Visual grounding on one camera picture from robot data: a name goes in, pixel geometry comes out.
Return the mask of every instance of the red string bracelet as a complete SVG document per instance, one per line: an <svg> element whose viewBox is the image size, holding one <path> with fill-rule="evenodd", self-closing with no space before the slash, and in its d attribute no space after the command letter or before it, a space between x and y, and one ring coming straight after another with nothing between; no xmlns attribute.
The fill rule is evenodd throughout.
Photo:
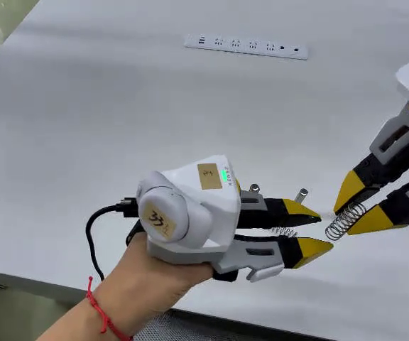
<svg viewBox="0 0 409 341"><path fill-rule="evenodd" d="M92 276L89 277L89 283L88 283L88 292L86 293L86 298L89 300L91 305L95 310L99 312L99 314L102 316L102 328L100 329L100 333L104 334L107 331L107 326L110 328L110 330L121 340L121 341L133 341L132 336L125 336L122 332L116 328L116 326L113 324L113 322L110 320L110 318L107 316L107 314L99 307L99 304L97 303L96 299L92 295L91 292L91 283L92 283Z"/></svg>

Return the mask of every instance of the black connector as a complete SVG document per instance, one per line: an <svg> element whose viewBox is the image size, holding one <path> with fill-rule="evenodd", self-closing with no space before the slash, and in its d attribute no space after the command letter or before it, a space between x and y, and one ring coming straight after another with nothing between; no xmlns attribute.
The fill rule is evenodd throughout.
<svg viewBox="0 0 409 341"><path fill-rule="evenodd" d="M138 217L138 204L136 203L136 198L134 197L125 197L115 206L117 212L123 212L124 218Z"/></svg>

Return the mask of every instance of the wrist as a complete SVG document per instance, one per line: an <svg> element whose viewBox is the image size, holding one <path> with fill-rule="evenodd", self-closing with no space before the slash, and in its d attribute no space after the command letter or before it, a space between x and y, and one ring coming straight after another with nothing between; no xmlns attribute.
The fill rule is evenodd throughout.
<svg viewBox="0 0 409 341"><path fill-rule="evenodd" d="M153 317L136 282L112 283L109 276L97 287L94 297L113 324L126 336L135 335Z"/></svg>

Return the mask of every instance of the metal pin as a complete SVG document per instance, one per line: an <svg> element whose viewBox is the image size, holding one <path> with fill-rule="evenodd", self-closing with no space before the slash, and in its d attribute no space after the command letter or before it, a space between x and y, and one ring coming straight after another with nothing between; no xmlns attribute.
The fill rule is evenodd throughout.
<svg viewBox="0 0 409 341"><path fill-rule="evenodd" d="M305 197L307 197L307 194L309 194L309 191L305 188L301 188L298 195L296 195L295 201L301 204L304 201Z"/></svg>
<svg viewBox="0 0 409 341"><path fill-rule="evenodd" d="M252 183L250 185L249 192L254 192L254 193L260 192L260 186L258 186L256 183Z"/></svg>

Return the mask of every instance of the black cable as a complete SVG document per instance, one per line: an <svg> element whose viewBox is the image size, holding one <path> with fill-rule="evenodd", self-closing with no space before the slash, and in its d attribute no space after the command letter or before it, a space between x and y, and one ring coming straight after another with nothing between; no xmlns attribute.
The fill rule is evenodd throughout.
<svg viewBox="0 0 409 341"><path fill-rule="evenodd" d="M100 217L101 215L104 215L105 213L109 212L116 212L117 206L112 205L112 206L107 206L103 207L100 210L96 211L89 219L88 222L86 223L86 238L88 239L88 245L89 245L89 250L91 252L91 260L92 260L92 265L94 265L94 269L96 269L97 273L99 274L100 280L103 281L105 279L104 273L99 267L99 264L97 263L96 259L96 249L94 247L94 242L92 241L92 235L91 235L91 226L94 223L94 221Z"/></svg>
<svg viewBox="0 0 409 341"><path fill-rule="evenodd" d="M94 221L104 215L105 213L109 212L123 212L125 218L135 218L138 217L138 205L136 203L136 199L134 197L125 197L116 205L103 207L100 210L96 211L86 223L86 239L88 240L89 251L91 252L91 260L94 269L96 269L97 273L99 274L100 280L103 281L105 279L104 273L100 269L99 264L97 263L96 258L96 249L94 246L94 241L92 240L91 235L91 227L94 224Z"/></svg>

